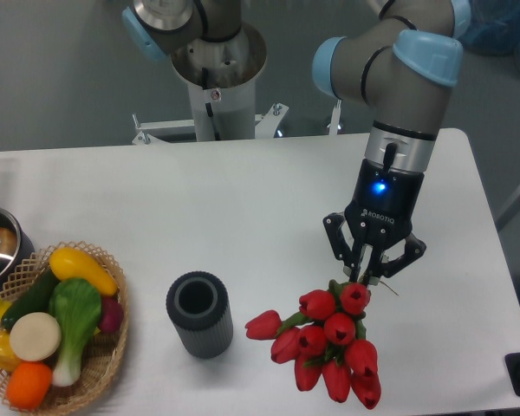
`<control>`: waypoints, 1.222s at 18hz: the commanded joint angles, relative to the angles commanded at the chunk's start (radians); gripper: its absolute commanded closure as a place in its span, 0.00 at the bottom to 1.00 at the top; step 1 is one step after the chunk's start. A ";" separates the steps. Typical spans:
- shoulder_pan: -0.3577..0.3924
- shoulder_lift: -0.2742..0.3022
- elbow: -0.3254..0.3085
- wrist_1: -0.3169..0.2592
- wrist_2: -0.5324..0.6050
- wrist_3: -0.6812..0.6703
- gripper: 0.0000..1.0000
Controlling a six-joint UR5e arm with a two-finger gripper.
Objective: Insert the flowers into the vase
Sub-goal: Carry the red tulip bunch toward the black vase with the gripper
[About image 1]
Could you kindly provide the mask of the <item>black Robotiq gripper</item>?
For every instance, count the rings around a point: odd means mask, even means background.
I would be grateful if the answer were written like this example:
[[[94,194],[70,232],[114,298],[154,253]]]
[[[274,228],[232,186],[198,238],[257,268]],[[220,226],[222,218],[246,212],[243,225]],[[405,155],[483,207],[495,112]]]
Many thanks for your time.
[[[375,263],[370,265],[371,285],[377,285],[382,277],[395,276],[425,254],[426,244],[411,233],[412,214],[423,180],[420,172],[386,172],[368,159],[362,161],[345,216],[333,212],[323,219],[334,257],[343,262],[343,272],[350,282],[356,283],[359,279],[364,245],[380,245],[383,249],[373,248]],[[354,239],[352,245],[342,231],[346,221]],[[402,239],[405,239],[403,254],[390,260],[384,250]]]

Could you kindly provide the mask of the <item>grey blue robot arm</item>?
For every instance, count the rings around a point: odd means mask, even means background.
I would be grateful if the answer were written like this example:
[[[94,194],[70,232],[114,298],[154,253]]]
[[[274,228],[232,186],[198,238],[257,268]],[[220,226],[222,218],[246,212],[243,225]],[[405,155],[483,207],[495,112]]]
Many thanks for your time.
[[[365,34],[330,38],[315,52],[319,90],[375,111],[352,200],[324,220],[353,282],[375,284],[425,252],[412,214],[458,81],[459,38],[470,19],[466,1],[389,1]],[[240,2],[133,1],[122,20],[148,58],[169,58],[186,82],[198,140],[255,137],[255,82],[267,49],[244,22]]]

